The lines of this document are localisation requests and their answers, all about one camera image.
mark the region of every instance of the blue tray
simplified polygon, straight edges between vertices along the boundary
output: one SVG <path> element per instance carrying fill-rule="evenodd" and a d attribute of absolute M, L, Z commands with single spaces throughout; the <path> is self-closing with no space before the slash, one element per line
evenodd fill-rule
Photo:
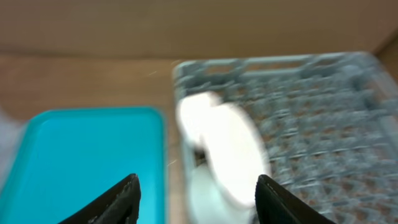
<path fill-rule="evenodd" d="M 166 148 L 152 108 L 48 111 L 33 118 L 0 196 L 0 223 L 58 223 L 130 173 L 138 223 L 166 223 Z"/>

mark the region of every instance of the brown table surface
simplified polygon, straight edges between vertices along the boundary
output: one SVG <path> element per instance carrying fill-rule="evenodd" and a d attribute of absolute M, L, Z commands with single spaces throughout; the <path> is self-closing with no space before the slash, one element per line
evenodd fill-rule
<path fill-rule="evenodd" d="M 0 55 L 0 105 L 16 119 L 57 108 L 150 105 L 167 119 L 170 223 L 188 223 L 175 125 L 178 60 L 105 60 Z"/>

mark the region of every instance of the brown background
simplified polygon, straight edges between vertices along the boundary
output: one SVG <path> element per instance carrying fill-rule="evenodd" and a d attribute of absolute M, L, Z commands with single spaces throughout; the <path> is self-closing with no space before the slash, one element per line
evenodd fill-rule
<path fill-rule="evenodd" d="M 0 50 L 97 57 L 375 51 L 395 0 L 0 0 Z"/>

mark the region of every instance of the crate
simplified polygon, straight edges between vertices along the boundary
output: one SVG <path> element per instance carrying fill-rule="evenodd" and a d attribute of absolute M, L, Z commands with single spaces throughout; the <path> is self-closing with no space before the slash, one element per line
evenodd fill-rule
<path fill-rule="evenodd" d="M 244 108 L 272 178 L 324 216 L 398 221 L 398 88 L 372 55 L 189 61 L 175 68 L 174 81 L 176 102 L 214 91 Z M 181 145 L 190 181 L 205 158 Z"/>

